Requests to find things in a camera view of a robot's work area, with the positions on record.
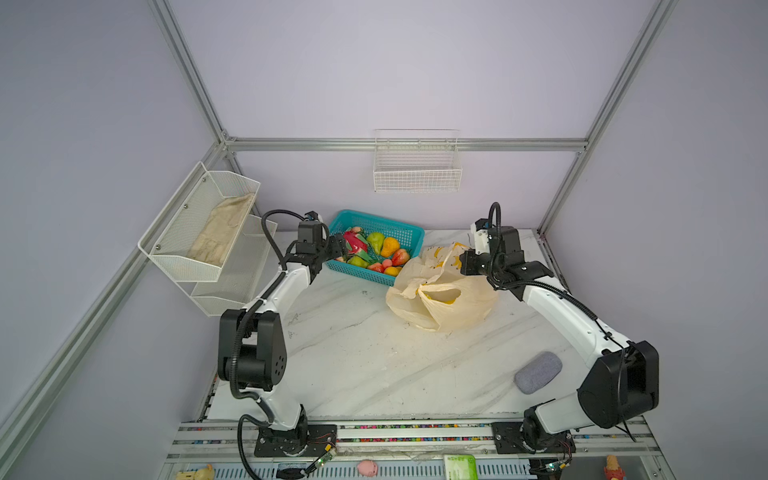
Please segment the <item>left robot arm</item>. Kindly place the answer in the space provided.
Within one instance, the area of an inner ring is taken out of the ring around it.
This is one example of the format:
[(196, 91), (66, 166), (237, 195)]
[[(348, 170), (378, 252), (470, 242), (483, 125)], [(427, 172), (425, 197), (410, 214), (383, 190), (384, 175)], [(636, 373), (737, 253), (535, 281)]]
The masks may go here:
[(298, 427), (303, 406), (278, 391), (288, 362), (282, 315), (312, 284), (323, 264), (344, 252), (342, 239), (330, 234), (318, 213), (285, 209), (267, 212), (261, 220), (287, 215), (299, 220), (297, 239), (282, 250), (269, 231), (264, 234), (277, 255), (278, 272), (255, 300), (228, 309), (219, 320), (218, 377), (228, 383), (236, 400), (250, 401), (265, 418), (257, 423), (276, 431)]

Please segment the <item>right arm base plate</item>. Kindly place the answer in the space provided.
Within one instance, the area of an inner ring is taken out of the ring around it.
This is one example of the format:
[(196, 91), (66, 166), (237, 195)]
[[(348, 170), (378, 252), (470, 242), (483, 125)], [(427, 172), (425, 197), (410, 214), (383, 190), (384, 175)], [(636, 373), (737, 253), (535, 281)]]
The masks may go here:
[(499, 454), (563, 453), (575, 449), (569, 431), (550, 434), (530, 419), (521, 422), (493, 422), (492, 437)]

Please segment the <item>beige plastic bag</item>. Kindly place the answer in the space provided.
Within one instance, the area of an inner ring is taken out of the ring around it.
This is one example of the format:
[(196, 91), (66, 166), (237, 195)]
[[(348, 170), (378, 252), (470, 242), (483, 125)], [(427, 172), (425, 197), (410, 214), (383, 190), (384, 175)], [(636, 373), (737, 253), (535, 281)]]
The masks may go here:
[(428, 247), (409, 260), (386, 293), (396, 316), (429, 332), (450, 333), (485, 320), (499, 294), (484, 276), (461, 273), (464, 244)]

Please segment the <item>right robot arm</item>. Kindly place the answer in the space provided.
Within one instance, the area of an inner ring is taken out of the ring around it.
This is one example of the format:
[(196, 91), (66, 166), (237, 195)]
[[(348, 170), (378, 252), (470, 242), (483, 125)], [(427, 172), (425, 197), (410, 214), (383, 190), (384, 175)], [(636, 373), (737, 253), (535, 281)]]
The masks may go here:
[(567, 339), (587, 374), (574, 393), (528, 408), (520, 427), (524, 448), (543, 451), (566, 432), (622, 426), (659, 404), (659, 354), (647, 341), (632, 341), (604, 323), (565, 290), (539, 261), (528, 261), (513, 227), (481, 218), (470, 227), (471, 247), (460, 271), (483, 276), (497, 291), (527, 304)]

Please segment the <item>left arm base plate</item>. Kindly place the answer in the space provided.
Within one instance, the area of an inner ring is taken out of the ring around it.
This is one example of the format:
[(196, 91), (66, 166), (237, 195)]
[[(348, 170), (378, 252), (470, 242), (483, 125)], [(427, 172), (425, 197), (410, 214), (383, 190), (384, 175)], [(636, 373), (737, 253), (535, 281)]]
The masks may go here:
[(260, 428), (253, 454), (257, 458), (315, 458), (334, 445), (337, 437), (338, 427), (334, 424), (299, 425), (289, 431)]

